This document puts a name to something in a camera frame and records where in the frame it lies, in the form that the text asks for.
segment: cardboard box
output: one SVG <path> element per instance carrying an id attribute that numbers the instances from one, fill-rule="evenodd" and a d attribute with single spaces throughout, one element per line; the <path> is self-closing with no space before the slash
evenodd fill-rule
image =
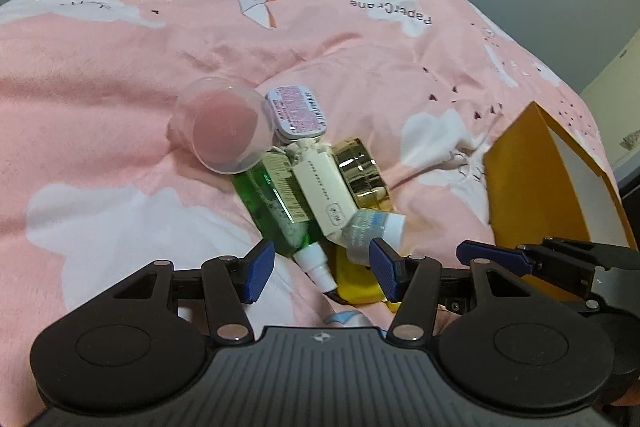
<path id="1" fill-rule="evenodd" d="M 611 179 L 538 104 L 496 140 L 484 169 L 496 245 L 514 248 L 552 236 L 637 248 Z M 538 281 L 554 296 L 569 295 Z"/>

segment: blue gripper pad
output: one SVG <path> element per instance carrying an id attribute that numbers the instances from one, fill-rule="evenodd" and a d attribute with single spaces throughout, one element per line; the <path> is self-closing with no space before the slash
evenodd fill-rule
<path id="1" fill-rule="evenodd" d="M 391 302 L 401 301 L 402 297 L 404 297 L 405 290 L 396 279 L 396 263 L 402 262 L 402 258 L 397 253 L 396 257 L 397 259 L 392 258 L 386 251 L 380 248 L 375 241 L 371 241 L 369 244 L 369 265 L 371 271 L 373 275 L 376 276 L 386 299 Z"/>
<path id="2" fill-rule="evenodd" d="M 472 260 L 482 257 L 494 261 L 518 277 L 530 274 L 533 265 L 529 264 L 524 254 L 510 248 L 494 247 L 476 241 L 463 241 L 456 248 L 456 257 L 460 263 L 469 266 Z"/>
<path id="3" fill-rule="evenodd" d="M 273 272 L 273 264 L 276 259 L 273 241 L 269 241 L 266 244 L 260 242 L 255 248 L 260 248 L 260 251 L 257 253 L 252 251 L 247 254 L 245 260 L 247 258 L 250 259 L 246 264 L 246 279 L 238 288 L 238 297 L 245 304 L 252 304 L 258 300 L 271 276 L 271 272 Z"/>

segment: small white bottle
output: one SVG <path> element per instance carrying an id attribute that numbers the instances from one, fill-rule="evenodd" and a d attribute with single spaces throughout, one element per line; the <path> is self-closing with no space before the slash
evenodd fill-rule
<path id="1" fill-rule="evenodd" d="M 334 276 L 331 275 L 327 266 L 327 257 L 320 246 L 320 243 L 312 243 L 302 250 L 293 254 L 298 266 L 306 273 L 322 293 L 328 293 L 335 290 L 338 285 L 335 283 Z"/>
<path id="2" fill-rule="evenodd" d="M 342 229 L 339 242 L 347 249 L 352 263 L 369 266 L 369 244 L 373 238 L 381 237 L 391 248 L 399 250 L 404 220 L 402 214 L 361 208 Z"/>

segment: clear plastic cup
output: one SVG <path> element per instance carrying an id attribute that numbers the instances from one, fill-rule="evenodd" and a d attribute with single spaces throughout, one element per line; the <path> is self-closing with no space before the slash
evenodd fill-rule
<path id="1" fill-rule="evenodd" d="M 256 165 L 271 148 L 274 121 L 260 93 L 208 76 L 178 95 L 170 130 L 207 169 L 236 174 Z"/>

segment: barcode label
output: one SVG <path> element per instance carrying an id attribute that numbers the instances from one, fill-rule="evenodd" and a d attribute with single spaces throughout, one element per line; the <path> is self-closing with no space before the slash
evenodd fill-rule
<path id="1" fill-rule="evenodd" d="M 306 203 L 296 177 L 293 175 L 287 155 L 268 152 L 262 156 L 262 165 L 269 174 L 271 183 L 273 183 L 289 219 L 294 223 L 310 221 L 313 214 Z"/>
<path id="2" fill-rule="evenodd" d="M 308 103 L 309 108 L 314 112 L 318 120 L 324 123 L 324 114 L 322 114 L 322 111 L 318 107 L 318 104 L 316 103 L 316 99 L 313 97 L 313 95 L 310 92 L 308 92 L 305 94 L 305 98 L 306 98 L 306 103 Z"/>

